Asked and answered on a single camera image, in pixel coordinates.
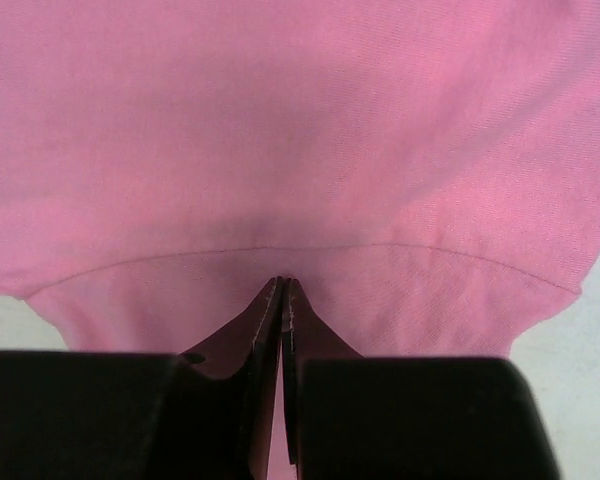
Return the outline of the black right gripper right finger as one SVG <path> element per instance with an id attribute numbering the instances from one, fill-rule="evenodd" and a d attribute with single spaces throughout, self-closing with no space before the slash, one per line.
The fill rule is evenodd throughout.
<path id="1" fill-rule="evenodd" d="M 285 426 L 301 479 L 556 479 L 529 385 L 489 357 L 363 357 L 290 279 Z"/>

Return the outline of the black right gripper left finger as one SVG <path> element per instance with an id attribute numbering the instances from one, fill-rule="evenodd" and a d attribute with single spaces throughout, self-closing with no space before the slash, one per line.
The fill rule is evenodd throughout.
<path id="1" fill-rule="evenodd" d="M 283 281 L 180 354 L 0 350 L 0 479 L 263 479 Z"/>

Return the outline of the pink t shirt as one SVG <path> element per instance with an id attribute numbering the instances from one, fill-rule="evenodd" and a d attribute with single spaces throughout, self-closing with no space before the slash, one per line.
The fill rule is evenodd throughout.
<path id="1" fill-rule="evenodd" d="M 600 1 L 0 1 L 0 294 L 180 354 L 288 280 L 363 357 L 508 360 L 600 255 Z"/>

